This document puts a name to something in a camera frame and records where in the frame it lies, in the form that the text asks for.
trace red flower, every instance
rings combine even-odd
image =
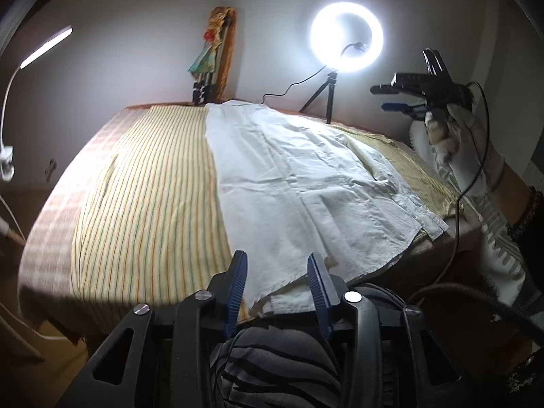
[[[214,32],[213,29],[208,29],[208,30],[204,33],[204,41],[207,41],[208,43],[213,42],[213,40],[215,39],[215,37],[216,37],[216,33]]]

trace desk lamp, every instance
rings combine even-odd
[[[15,69],[15,72],[13,72],[9,83],[7,83],[7,89],[5,90],[4,96],[4,104],[2,105],[2,117],[0,119],[0,172],[2,173],[2,180],[4,181],[11,181],[15,172],[15,168],[12,166],[13,147],[5,146],[3,140],[5,104],[7,102],[7,94],[9,93],[9,88],[12,85],[13,78],[15,78],[15,75],[17,74],[19,69],[24,69],[25,67],[27,67],[35,59],[42,56],[49,49],[55,47],[71,33],[72,27],[68,26],[67,28],[64,28],[62,29],[62,31],[58,32],[58,34],[54,35],[51,39],[46,41],[38,50],[36,50],[28,58],[26,58],[25,61],[23,61],[21,65],[17,67],[17,69]]]
[[[343,14],[353,14],[362,18],[368,24],[372,40],[369,46],[362,43],[345,44],[342,29],[338,26],[336,18]],[[303,113],[317,96],[328,87],[327,124],[331,123],[333,116],[333,97],[338,72],[355,72],[372,64],[380,55],[384,46],[384,31],[376,16],[365,7],[355,3],[333,3],[325,6],[317,14],[312,24],[310,43],[313,53],[324,65],[332,67],[328,78],[314,95],[308,100],[300,112]],[[350,46],[362,51],[358,56],[345,56],[344,52]]]

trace tripod leg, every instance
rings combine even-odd
[[[327,100],[327,124],[331,123],[333,119],[333,98],[335,96],[335,85],[330,83],[328,85],[328,100]]]
[[[310,99],[308,100],[308,102],[304,105],[304,107],[301,108],[301,109],[299,110],[299,113],[303,114],[304,111],[308,108],[308,106],[309,106],[310,104],[313,103],[313,101],[319,96],[319,94],[320,94],[321,92],[323,92],[323,91],[325,90],[325,88],[326,88],[327,86],[328,86],[328,81],[326,81],[326,82],[324,82],[323,84],[321,84],[321,87],[320,87],[319,89],[316,90],[316,92],[311,96],[311,98],[310,98]]]

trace thick black cable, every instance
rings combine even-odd
[[[364,50],[365,49],[365,45],[363,45],[363,43],[350,43],[349,45],[347,45],[346,47],[344,47],[342,49],[342,52],[340,52],[340,56],[344,55],[344,52],[346,50],[348,50],[350,47],[355,47],[357,50]],[[297,83],[292,83],[289,85],[289,87],[287,88],[287,90],[284,92],[284,93],[265,93],[263,95],[263,100],[262,102],[260,102],[261,104],[264,104],[265,103],[265,97],[284,97],[285,95],[287,95],[287,92],[289,92],[289,89],[293,86],[297,86],[298,84],[302,84],[302,83],[305,83],[306,81],[312,79],[314,76],[316,76],[319,72],[321,72],[325,67],[327,67],[327,65],[324,65],[321,69],[319,69],[317,72],[315,72],[313,75],[309,76],[308,78],[304,78],[304,80],[302,81],[298,81]]]
[[[433,284],[437,284],[439,283],[443,278],[444,276],[447,274],[447,272],[450,270],[453,262],[455,261],[455,258],[457,256],[457,252],[459,250],[459,238],[460,238],[460,234],[459,234],[459,219],[460,219],[460,211],[459,211],[459,205],[460,205],[460,202],[461,200],[463,199],[463,197],[467,194],[467,192],[474,186],[474,184],[476,183],[476,181],[478,180],[480,174],[483,172],[483,165],[485,164],[485,160],[486,158],[488,157],[488,150],[489,150],[489,142],[490,142],[490,136],[489,136],[489,106],[488,106],[488,100],[486,99],[485,97],[485,93],[483,91],[483,87],[481,86],[480,83],[478,83],[478,81],[471,81],[470,83],[467,84],[467,87],[470,87],[472,85],[476,85],[478,86],[478,88],[480,89],[480,92],[481,92],[481,96],[482,96],[482,100],[483,100],[483,106],[485,107],[485,122],[486,122],[486,132],[485,132],[485,150],[483,151],[483,157],[481,158],[481,161],[480,161],[480,166],[478,167],[478,170],[476,172],[476,175],[474,176],[474,179],[472,180],[472,182],[469,184],[469,186],[464,189],[464,191],[459,194],[458,198],[457,198],[457,201],[455,201],[455,243],[453,245],[453,251],[452,251],[452,255],[448,261],[448,263],[446,264],[446,266],[444,267],[444,269],[441,271],[441,273],[436,277],[436,279],[433,281]]]
[[[459,293],[478,301],[493,313],[498,314],[505,322],[517,328],[522,334],[534,340],[538,346],[544,346],[544,331],[527,318],[523,312],[499,302],[494,297],[488,296],[480,290],[463,284],[443,282],[429,285],[417,290],[410,296],[408,301],[414,303],[430,294],[445,293]]]

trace white cable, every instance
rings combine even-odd
[[[4,95],[4,104],[2,104],[2,117],[0,119],[0,151],[4,150],[4,112],[5,112],[5,105],[7,103],[7,94],[9,94],[9,88],[12,86],[13,78],[15,78],[15,75],[19,71],[19,67],[15,69],[15,72],[13,72],[12,78],[9,80],[9,83],[7,83],[7,89],[5,90]]]
[[[4,207],[6,207],[7,210],[9,211],[9,214],[12,216],[12,219],[13,219],[15,225],[17,226],[17,229],[19,230],[19,234],[21,235],[21,238],[23,238],[23,241],[26,242],[27,239],[24,237],[23,230],[21,230],[21,227],[19,226],[19,223],[17,222],[17,219],[15,219],[15,215],[12,212],[12,209],[10,209],[9,206],[6,204],[6,202],[4,201],[4,198],[2,197],[1,194],[0,194],[0,201],[2,201],[2,204],[4,204]]]
[[[29,330],[34,332],[36,335],[40,336],[42,339],[45,339],[45,340],[69,340],[67,337],[64,337],[64,336],[46,336],[46,335],[43,335],[42,333],[40,333],[40,332],[36,331],[35,329],[29,327],[27,324],[24,323],[23,320],[19,319],[16,315],[14,315],[12,312],[10,312],[10,310],[7,309],[6,306],[4,304],[2,304],[2,302],[0,302],[0,307],[2,307],[17,322],[24,325],[26,328],[28,328]]]

